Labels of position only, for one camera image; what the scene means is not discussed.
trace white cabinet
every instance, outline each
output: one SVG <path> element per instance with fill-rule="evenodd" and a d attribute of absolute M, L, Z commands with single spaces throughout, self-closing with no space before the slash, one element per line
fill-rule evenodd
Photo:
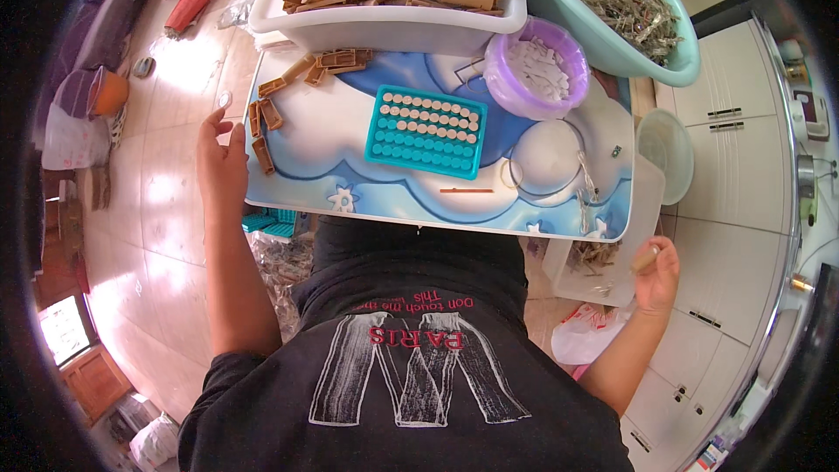
<path fill-rule="evenodd" d="M 785 244 L 786 236 L 679 216 L 676 308 L 750 344 L 773 287 L 782 239 Z"/>
<path fill-rule="evenodd" d="M 647 443 L 655 448 L 665 440 L 688 407 L 689 399 L 679 394 L 666 379 L 649 368 L 641 378 L 626 416 L 644 433 Z"/>
<path fill-rule="evenodd" d="M 748 21 L 699 41 L 699 78 L 687 88 L 672 90 L 676 115 L 685 126 L 775 113 L 757 30 L 754 21 Z"/>
<path fill-rule="evenodd" d="M 693 181 L 679 216 L 781 232 L 790 194 L 775 115 L 736 120 L 729 127 L 687 129 L 694 151 Z"/>
<path fill-rule="evenodd" d="M 720 342 L 719 329 L 674 310 L 649 367 L 692 397 Z"/>

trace teal plastic crate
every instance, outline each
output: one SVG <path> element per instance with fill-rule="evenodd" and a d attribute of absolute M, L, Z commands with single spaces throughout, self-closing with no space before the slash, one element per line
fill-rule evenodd
<path fill-rule="evenodd" d="M 468 110 L 466 115 L 461 114 L 463 108 Z M 481 163 L 486 123 L 486 104 L 382 84 L 376 93 L 364 158 L 471 181 Z"/>
<path fill-rule="evenodd" d="M 685 39 L 668 55 L 667 68 L 642 55 L 581 0 L 527 0 L 527 5 L 531 15 L 566 28 L 582 46 L 592 68 L 616 77 L 652 77 L 668 86 L 684 88 L 699 77 L 699 42 L 681 0 L 666 1 L 680 18 L 676 33 Z"/>

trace wooden door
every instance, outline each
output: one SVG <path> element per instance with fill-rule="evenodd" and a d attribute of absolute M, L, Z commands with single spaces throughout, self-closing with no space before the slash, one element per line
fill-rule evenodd
<path fill-rule="evenodd" d="M 719 329 L 674 310 L 649 367 L 691 397 L 714 357 L 720 337 Z"/>
<path fill-rule="evenodd" d="M 753 24 L 744 22 L 700 40 L 699 78 L 687 88 L 673 89 L 676 115 L 685 126 L 774 115 L 770 77 L 758 46 L 763 42 L 755 37 Z"/>
<path fill-rule="evenodd" d="M 95 423 L 132 388 L 128 378 L 101 344 L 76 357 L 60 372 L 91 423 Z"/>
<path fill-rule="evenodd" d="M 780 233 L 790 195 L 784 191 L 778 119 L 771 115 L 729 124 L 739 125 L 687 129 L 694 171 L 679 216 Z"/>
<path fill-rule="evenodd" d="M 750 344 L 773 289 L 782 239 L 785 244 L 786 236 L 679 216 L 677 310 Z"/>

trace small plastic box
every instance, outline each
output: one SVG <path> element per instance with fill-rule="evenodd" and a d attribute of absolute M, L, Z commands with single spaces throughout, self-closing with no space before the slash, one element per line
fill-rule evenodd
<path fill-rule="evenodd" d="M 405 97 L 411 102 L 405 103 Z M 481 162 L 486 122 L 486 104 L 382 84 L 376 93 L 364 158 L 471 181 Z"/>

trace clear plastic container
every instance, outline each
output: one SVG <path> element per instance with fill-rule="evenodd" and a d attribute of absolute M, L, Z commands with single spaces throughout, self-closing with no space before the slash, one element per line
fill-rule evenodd
<path fill-rule="evenodd" d="M 560 69 L 568 75 L 568 97 L 548 102 L 530 92 L 516 79 L 507 62 L 509 47 L 518 41 L 539 37 L 546 47 L 562 58 Z M 588 63 L 582 48 L 568 31 L 548 21 L 529 17 L 524 27 L 515 33 L 499 34 L 489 41 L 483 78 L 492 98 L 504 110 L 534 121 L 561 119 L 585 100 L 588 94 Z"/>
<path fill-rule="evenodd" d="M 372 47 L 458 57 L 483 53 L 496 33 L 513 33 L 527 21 L 527 0 L 500 0 L 500 17 L 404 5 L 357 5 L 287 15 L 283 0 L 256 0 L 248 19 L 255 33 L 280 31 L 308 52 Z"/>

